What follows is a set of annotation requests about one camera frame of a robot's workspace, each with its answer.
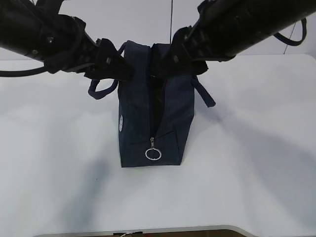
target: bag handle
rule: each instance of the bag handle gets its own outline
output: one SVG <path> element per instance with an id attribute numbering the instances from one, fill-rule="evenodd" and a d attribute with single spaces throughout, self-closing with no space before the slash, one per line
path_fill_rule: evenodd
<path id="1" fill-rule="evenodd" d="M 303 43 L 303 41 L 306 39 L 306 36 L 307 36 L 307 19 L 306 18 L 302 20 L 302 26 L 303 26 L 303 37 L 300 41 L 291 40 L 280 33 L 276 33 L 274 37 L 276 37 L 278 40 L 282 41 L 283 43 L 289 46 L 299 46 Z"/>
<path id="2" fill-rule="evenodd" d="M 212 96 L 207 92 L 205 87 L 198 81 L 198 77 L 194 76 L 191 80 L 192 86 L 197 90 L 199 95 L 202 97 L 204 103 L 208 108 L 214 107 L 216 102 L 212 98 Z"/>
<path id="3" fill-rule="evenodd" d="M 123 51 L 125 50 L 125 47 L 126 47 L 126 43 L 122 44 L 122 46 L 118 50 L 118 53 L 122 54 Z M 106 97 L 108 94 L 111 94 L 117 88 L 119 81 L 114 80 L 114 82 L 112 83 L 112 85 L 109 88 L 106 88 L 106 89 L 100 90 L 100 91 L 96 91 L 99 83 L 100 83 L 100 80 L 92 80 L 90 87 L 89 87 L 89 90 L 88 90 L 88 94 L 96 100 L 101 100 L 104 97 Z"/>

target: black robotic arm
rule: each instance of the black robotic arm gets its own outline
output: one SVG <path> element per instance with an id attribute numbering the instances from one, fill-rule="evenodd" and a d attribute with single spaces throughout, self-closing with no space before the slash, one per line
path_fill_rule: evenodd
<path id="1" fill-rule="evenodd" d="M 59 15 L 63 0 L 0 0 L 0 47 L 42 61 L 44 67 L 0 72 L 0 77 L 30 76 L 48 71 L 85 73 L 90 79 L 128 80 L 133 69 L 112 42 L 94 42 L 85 22 Z"/>
<path id="2" fill-rule="evenodd" d="M 0 0 L 0 47 L 42 61 L 44 67 L 21 72 L 1 72 L 0 77 L 29 76 L 48 71 L 85 73 L 90 79 L 128 80 L 133 69 L 112 42 L 94 42 L 85 23 L 59 15 L 63 0 Z M 170 50 L 157 63 L 157 77 L 189 70 L 207 71 L 206 61 L 228 61 L 238 53 L 316 12 L 316 0 L 205 0 L 198 7 L 199 20 L 180 29 Z"/>

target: white tabletop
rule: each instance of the white tabletop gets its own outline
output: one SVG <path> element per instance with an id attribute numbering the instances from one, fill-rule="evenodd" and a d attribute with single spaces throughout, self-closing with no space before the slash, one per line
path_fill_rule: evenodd
<path id="1" fill-rule="evenodd" d="M 200 80 L 217 106 L 197 96 L 178 167 L 121 168 L 117 94 L 95 101 L 82 75 L 1 78 L 0 236 L 316 235 L 316 61 L 239 56 L 209 67 Z"/>

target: zipper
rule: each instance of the zipper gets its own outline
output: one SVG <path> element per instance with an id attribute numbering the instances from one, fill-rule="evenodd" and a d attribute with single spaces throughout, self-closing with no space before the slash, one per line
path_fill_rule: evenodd
<path id="1" fill-rule="evenodd" d="M 158 60 L 157 45 L 154 44 L 149 48 L 148 65 L 147 65 L 147 90 L 149 95 L 149 115 L 150 115 L 150 142 L 154 147 L 154 139 L 156 137 L 158 128 L 160 126 L 163 111 L 164 111 L 164 97 L 165 97 L 165 81 L 153 75 L 153 65 Z"/>

